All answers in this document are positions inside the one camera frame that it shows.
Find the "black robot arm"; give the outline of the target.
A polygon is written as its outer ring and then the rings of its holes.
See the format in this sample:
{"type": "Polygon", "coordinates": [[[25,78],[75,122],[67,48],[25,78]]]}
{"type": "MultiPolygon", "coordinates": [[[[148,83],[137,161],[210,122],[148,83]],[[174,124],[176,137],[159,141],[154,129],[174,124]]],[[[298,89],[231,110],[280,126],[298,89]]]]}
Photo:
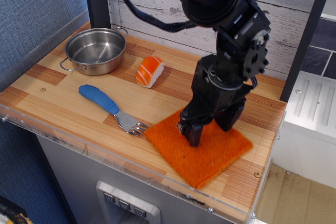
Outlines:
{"type": "Polygon", "coordinates": [[[228,131],[240,117],[246,95],[265,71],[270,22],[253,0],[181,0],[195,26],[217,33],[216,53],[195,69],[191,102],[180,113],[178,129],[191,146],[200,142],[204,125],[215,121],[228,131]]]}

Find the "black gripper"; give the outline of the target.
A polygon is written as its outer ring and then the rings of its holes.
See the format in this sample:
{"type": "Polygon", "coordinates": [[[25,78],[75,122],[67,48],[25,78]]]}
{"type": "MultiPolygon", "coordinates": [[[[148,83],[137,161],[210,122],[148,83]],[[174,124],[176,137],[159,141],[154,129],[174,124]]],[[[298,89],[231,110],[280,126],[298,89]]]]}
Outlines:
{"type": "Polygon", "coordinates": [[[225,82],[215,69],[216,55],[208,55],[197,62],[192,81],[193,97],[180,113],[177,128],[192,147],[198,147],[203,126],[215,120],[225,132],[239,119],[245,96],[254,88],[242,79],[225,82]]]}

